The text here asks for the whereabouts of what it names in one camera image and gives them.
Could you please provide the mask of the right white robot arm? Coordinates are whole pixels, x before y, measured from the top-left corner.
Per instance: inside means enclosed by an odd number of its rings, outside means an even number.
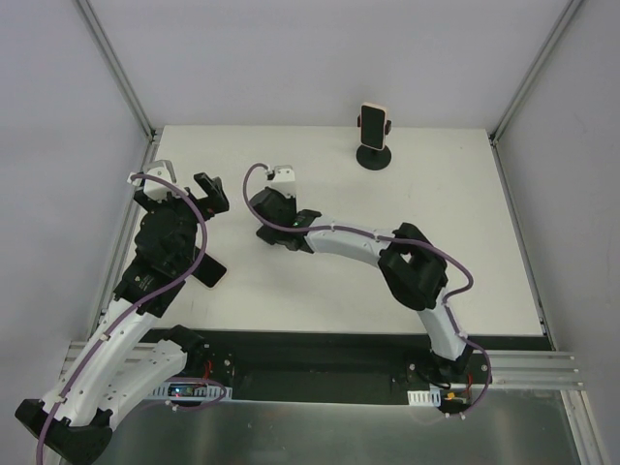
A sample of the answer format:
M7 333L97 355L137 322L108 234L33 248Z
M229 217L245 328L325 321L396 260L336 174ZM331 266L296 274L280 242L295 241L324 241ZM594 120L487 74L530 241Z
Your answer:
M257 237L291 251L330 254L378 268L398 303L418 313L430 339L425 379L445 386L471 369L473 348L449 309L447 256L416 226L373 232L337 224L319 211L296 209L296 199L265 187L246 205L261 221Z

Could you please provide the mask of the black round-base phone stand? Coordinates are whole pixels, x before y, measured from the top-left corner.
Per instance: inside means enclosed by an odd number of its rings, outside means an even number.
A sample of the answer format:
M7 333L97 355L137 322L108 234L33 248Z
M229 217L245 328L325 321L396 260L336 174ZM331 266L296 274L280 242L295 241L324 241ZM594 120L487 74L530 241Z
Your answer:
M360 145L356 150L356 160L367 170L380 171L391 162L391 151L387 145L381 151Z

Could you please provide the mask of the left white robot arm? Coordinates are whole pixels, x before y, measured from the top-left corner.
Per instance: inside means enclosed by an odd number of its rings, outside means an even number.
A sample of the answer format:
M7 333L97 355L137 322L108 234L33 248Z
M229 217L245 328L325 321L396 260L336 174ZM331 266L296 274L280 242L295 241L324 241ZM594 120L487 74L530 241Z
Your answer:
M209 383L212 368L203 339L177 325L142 361L121 365L164 316L188 278L208 288L226 274L206 253L206 222L229 210L222 181L194 176L204 195L176 185L167 168L130 176L145 215L135 237L136 255L112 292L106 314L69 370L41 399L25 399L15 417L36 438L36 461L48 450L71 464L92 464L112 433L155 388L174 377Z

